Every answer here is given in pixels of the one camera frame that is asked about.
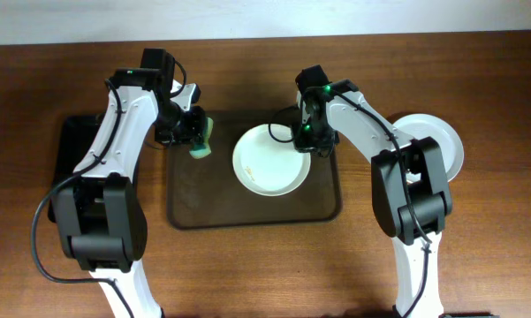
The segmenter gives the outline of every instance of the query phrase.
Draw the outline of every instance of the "white wall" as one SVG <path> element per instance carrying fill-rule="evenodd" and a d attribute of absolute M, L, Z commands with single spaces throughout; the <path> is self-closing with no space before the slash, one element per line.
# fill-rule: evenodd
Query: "white wall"
<path fill-rule="evenodd" d="M 0 44 L 531 29 L 531 0 L 0 0 Z"/>

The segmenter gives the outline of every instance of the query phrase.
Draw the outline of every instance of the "white bowl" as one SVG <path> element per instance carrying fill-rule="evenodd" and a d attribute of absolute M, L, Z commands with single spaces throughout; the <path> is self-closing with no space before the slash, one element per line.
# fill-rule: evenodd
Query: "white bowl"
<path fill-rule="evenodd" d="M 291 138 L 291 129 L 273 124 L 271 132 L 280 140 Z M 266 196 L 287 194 L 299 187 L 310 171 L 310 154 L 281 143 L 269 135 L 268 125 L 247 131 L 233 150 L 233 170 L 239 182 L 254 193 Z"/>

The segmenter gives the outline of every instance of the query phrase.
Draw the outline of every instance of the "black tray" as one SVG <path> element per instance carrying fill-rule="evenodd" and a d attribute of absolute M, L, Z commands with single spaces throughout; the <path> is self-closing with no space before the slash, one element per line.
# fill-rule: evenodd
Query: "black tray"
<path fill-rule="evenodd" d="M 188 147 L 167 154 L 167 218 L 180 230 L 240 225 L 329 221 L 342 209 L 336 154 L 312 156 L 306 180 L 294 191 L 266 197 L 236 178 L 231 155 L 249 129 L 266 124 L 274 111 L 208 112 L 214 119 L 212 154 L 195 160 Z M 286 118 L 279 124 L 288 125 Z"/>

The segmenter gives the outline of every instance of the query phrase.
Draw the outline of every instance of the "white plate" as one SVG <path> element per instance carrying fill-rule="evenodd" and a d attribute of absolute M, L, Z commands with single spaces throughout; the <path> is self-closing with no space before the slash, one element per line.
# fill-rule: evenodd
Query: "white plate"
<path fill-rule="evenodd" d="M 432 137 L 440 145 L 448 181 L 452 181 L 463 164 L 463 145 L 458 133 L 442 119 L 426 114 L 414 114 L 402 117 L 395 122 L 395 127 L 413 135 L 416 139 Z M 420 176 L 406 174 L 410 182 L 420 180 Z"/>
<path fill-rule="evenodd" d="M 271 126 L 280 140 L 291 138 L 291 129 Z M 291 142 L 274 141 L 267 125 L 247 131 L 233 149 L 233 171 L 247 189 L 267 196 L 289 193 L 302 184 L 310 170 L 310 154 L 301 154 Z"/>

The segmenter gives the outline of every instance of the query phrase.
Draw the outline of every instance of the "wood grain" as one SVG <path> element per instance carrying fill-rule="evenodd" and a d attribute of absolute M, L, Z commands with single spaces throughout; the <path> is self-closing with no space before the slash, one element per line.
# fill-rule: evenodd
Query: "wood grain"
<path fill-rule="evenodd" d="M 294 77 L 321 64 L 349 78 L 382 115 L 449 122 L 466 160 L 439 258 L 446 312 L 531 317 L 531 32 L 402 34 L 0 47 L 0 317 L 108 317 L 97 285 L 53 284 L 29 251 L 35 206 L 53 176 L 61 123 L 101 112 L 102 79 L 164 47 L 201 86 L 208 110 L 278 109 Z M 331 223 L 176 231 L 165 218 L 165 158 L 140 155 L 151 291 L 170 316 L 322 316 L 391 308 L 390 240 L 373 216 L 368 163 L 338 146 L 344 211 Z M 86 276 L 42 220 L 39 249 L 54 274 Z"/>

